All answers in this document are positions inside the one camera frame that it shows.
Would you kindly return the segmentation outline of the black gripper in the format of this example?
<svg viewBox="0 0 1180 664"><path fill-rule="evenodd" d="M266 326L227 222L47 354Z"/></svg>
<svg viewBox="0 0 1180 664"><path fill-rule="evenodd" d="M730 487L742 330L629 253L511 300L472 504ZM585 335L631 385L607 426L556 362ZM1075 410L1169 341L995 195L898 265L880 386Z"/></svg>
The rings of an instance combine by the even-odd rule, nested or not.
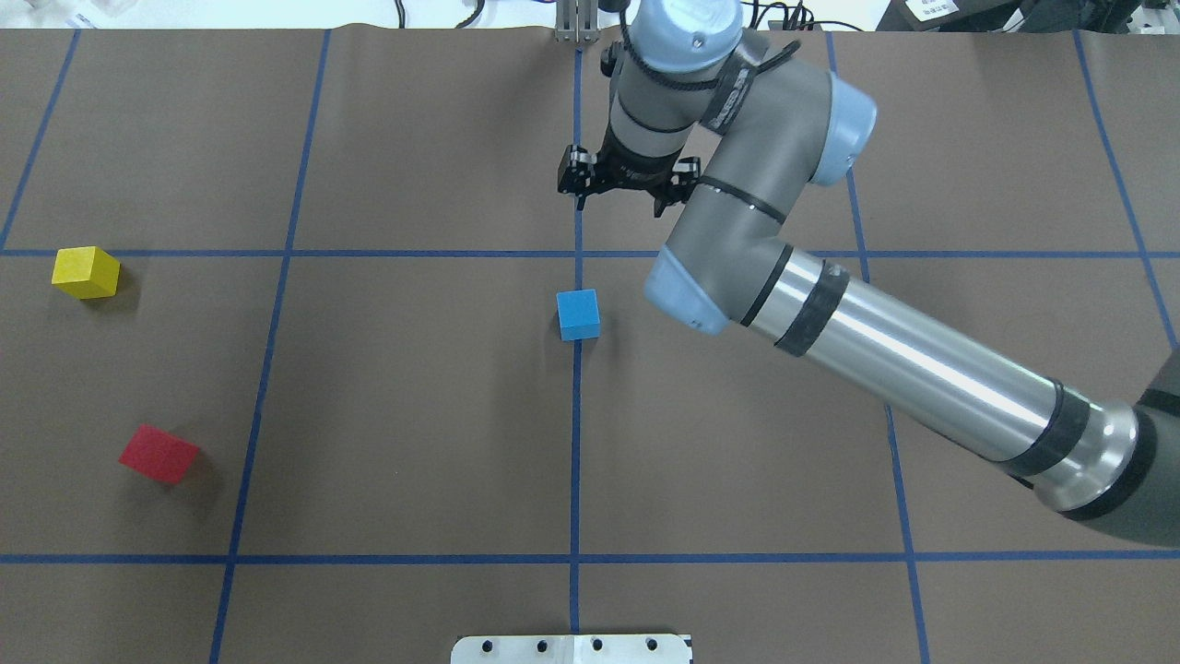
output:
<svg viewBox="0 0 1180 664"><path fill-rule="evenodd" d="M558 193L572 198L573 209L583 211L590 195L616 189L653 193L653 216L660 219L667 208L684 205L702 175L700 159L673 155L636 155L616 138L604 138L597 155L569 144L558 165Z"/></svg>

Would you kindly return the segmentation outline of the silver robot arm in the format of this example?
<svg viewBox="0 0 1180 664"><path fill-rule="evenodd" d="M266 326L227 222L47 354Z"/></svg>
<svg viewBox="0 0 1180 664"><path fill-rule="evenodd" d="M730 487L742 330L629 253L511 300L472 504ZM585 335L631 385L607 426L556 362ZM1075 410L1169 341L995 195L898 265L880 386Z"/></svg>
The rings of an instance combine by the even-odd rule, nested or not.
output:
<svg viewBox="0 0 1180 664"><path fill-rule="evenodd" d="M738 1L627 1L602 55L598 151L569 146L558 190L682 205L645 300L719 335L732 323L809 359L1032 491L1088 530L1167 548L1179 540L1176 356L1138 402L1097 402L786 243L802 189L846 177L878 109L834 71L773 50Z"/></svg>

